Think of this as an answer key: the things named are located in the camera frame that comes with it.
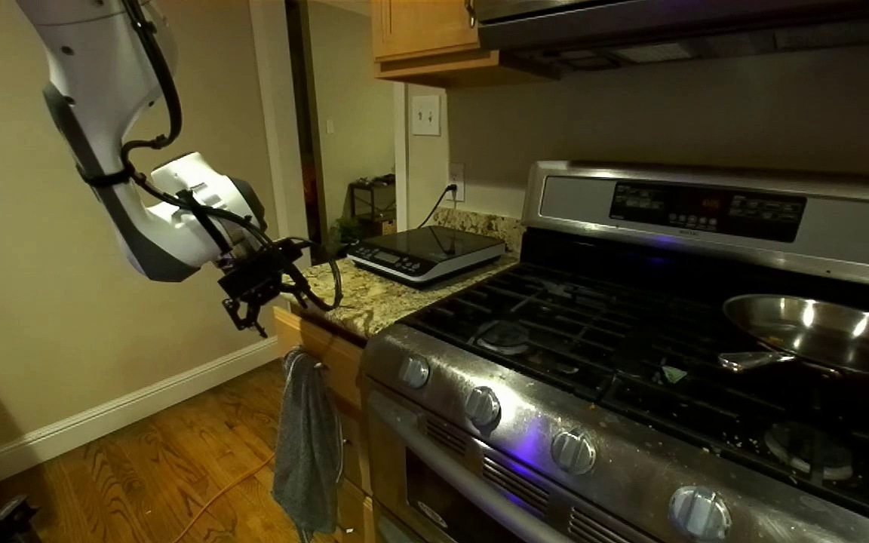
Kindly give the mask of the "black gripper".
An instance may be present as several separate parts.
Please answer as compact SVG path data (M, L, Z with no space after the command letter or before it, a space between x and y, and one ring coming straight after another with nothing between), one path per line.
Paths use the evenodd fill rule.
M302 256L302 242L283 238L266 245L241 259L232 259L223 270L222 291L228 293L223 312L230 313L236 328L260 332L260 309L281 293L302 297L304 278L295 270Z

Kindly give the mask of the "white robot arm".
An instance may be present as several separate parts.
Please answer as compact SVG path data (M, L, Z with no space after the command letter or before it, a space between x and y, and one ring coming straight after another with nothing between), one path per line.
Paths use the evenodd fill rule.
M324 309L300 272L304 242L266 235L266 208L251 184L213 170L199 151L155 171L131 159L181 136L168 34L155 0L17 5L47 44L47 109L140 274L178 284L215 264L236 328L256 328L260 309L281 293Z

